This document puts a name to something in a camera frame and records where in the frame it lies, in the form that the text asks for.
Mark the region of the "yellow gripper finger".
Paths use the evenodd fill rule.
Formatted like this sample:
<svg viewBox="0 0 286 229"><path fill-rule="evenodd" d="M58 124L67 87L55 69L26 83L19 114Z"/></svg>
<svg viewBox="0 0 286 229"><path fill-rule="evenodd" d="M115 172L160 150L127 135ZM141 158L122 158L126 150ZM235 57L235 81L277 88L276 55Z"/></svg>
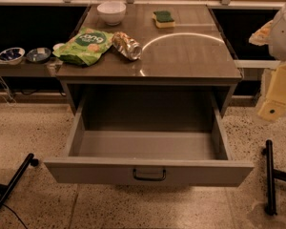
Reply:
<svg viewBox="0 0 286 229"><path fill-rule="evenodd" d="M286 113L286 63L271 71L271 79L266 95L257 115L266 121L276 121Z"/></svg>
<svg viewBox="0 0 286 229"><path fill-rule="evenodd" d="M258 29L250 36L249 42L257 46L268 45L272 24L272 20L264 24L260 29Z"/></svg>

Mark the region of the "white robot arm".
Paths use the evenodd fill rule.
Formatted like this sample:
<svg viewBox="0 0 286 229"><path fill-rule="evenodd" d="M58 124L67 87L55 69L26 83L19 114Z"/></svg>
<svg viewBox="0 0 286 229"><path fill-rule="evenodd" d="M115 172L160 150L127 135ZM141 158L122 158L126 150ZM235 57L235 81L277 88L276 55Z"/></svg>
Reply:
<svg viewBox="0 0 286 229"><path fill-rule="evenodd" d="M249 38L254 45L267 45L269 54L280 64L271 72L271 80L257 115L276 121L286 112L286 3L275 17Z"/></svg>

